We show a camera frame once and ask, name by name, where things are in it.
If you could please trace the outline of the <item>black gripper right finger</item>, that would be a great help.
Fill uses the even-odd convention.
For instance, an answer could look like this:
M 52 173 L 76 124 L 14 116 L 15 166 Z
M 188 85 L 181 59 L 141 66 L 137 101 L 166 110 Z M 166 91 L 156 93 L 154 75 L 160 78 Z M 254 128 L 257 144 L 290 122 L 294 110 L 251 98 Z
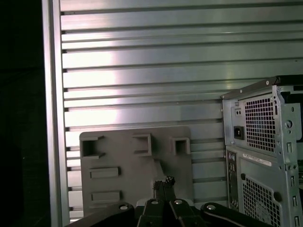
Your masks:
M 190 206 L 184 199 L 177 198 L 174 191 L 175 178 L 167 176 L 164 193 L 178 227 L 269 227 L 270 224 L 209 202 L 199 209 Z

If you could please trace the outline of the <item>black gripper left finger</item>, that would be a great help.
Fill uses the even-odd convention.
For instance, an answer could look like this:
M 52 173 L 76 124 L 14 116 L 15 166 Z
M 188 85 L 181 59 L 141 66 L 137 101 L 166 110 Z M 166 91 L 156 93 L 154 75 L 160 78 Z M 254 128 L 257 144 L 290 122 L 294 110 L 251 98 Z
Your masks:
M 164 182 L 153 185 L 153 198 L 144 206 L 127 202 L 110 205 L 70 224 L 71 227 L 161 227 L 165 207 Z

